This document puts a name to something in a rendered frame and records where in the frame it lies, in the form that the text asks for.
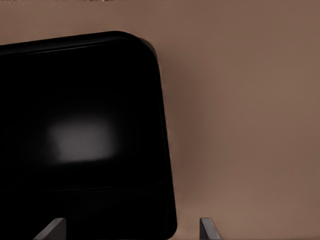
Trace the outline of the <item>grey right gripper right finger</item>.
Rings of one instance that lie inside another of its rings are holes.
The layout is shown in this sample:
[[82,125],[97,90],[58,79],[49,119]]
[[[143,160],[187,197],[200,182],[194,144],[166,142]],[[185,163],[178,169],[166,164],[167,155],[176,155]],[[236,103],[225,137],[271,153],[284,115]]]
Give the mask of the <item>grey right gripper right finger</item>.
[[221,237],[209,217],[199,219],[199,240],[221,240]]

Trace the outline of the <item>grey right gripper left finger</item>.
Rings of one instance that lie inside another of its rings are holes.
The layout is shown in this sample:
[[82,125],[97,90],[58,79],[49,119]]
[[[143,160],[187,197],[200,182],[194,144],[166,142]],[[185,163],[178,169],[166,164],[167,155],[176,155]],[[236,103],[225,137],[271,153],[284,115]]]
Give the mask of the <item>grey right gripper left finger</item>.
[[67,240],[66,219],[55,218],[33,240]]

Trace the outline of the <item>black rectangular tray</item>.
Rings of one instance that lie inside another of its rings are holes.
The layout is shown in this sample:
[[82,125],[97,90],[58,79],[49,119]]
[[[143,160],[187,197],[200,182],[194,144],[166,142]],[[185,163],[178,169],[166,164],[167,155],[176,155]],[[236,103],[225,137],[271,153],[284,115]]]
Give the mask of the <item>black rectangular tray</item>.
[[177,230],[157,55],[108,31],[0,45],[0,240]]

